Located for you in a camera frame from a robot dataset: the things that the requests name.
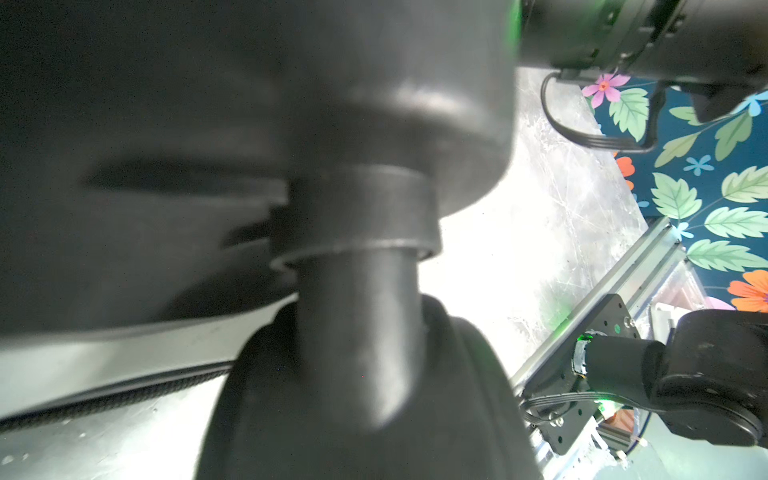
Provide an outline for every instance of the black shaft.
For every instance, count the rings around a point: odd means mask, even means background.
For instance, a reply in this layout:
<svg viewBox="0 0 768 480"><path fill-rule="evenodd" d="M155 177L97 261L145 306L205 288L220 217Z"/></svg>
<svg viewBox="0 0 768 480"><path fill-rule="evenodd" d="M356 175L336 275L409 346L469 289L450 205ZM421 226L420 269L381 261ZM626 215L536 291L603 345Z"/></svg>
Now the black shaft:
<svg viewBox="0 0 768 480"><path fill-rule="evenodd" d="M419 379L425 327L416 263L414 249L382 248L297 265L303 368L340 423L385 425Z"/></svg>

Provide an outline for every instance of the pink flower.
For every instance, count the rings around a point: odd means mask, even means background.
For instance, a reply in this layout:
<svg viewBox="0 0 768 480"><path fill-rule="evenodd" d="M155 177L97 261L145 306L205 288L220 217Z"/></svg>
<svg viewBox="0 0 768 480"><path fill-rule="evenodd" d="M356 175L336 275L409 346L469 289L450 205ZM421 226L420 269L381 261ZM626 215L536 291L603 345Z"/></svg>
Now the pink flower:
<svg viewBox="0 0 768 480"><path fill-rule="evenodd" d="M594 84L584 87L581 93L585 97L592 97L592 108L597 108L603 104L603 97L606 97L608 101L619 101L621 99L621 92L614 87L620 87L627 83L630 77L626 75L600 75L598 81Z"/></svg>

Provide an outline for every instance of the dark blue floral background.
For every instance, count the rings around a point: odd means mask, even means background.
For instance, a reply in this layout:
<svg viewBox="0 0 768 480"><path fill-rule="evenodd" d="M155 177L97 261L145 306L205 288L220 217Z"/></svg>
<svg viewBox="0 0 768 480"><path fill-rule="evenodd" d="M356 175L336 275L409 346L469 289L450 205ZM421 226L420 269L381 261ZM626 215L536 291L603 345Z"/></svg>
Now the dark blue floral background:
<svg viewBox="0 0 768 480"><path fill-rule="evenodd" d="M604 75L583 93L604 134L640 140L652 82ZM672 218L716 308L768 312L768 91L700 124L668 89L659 146L617 163L645 216Z"/></svg>

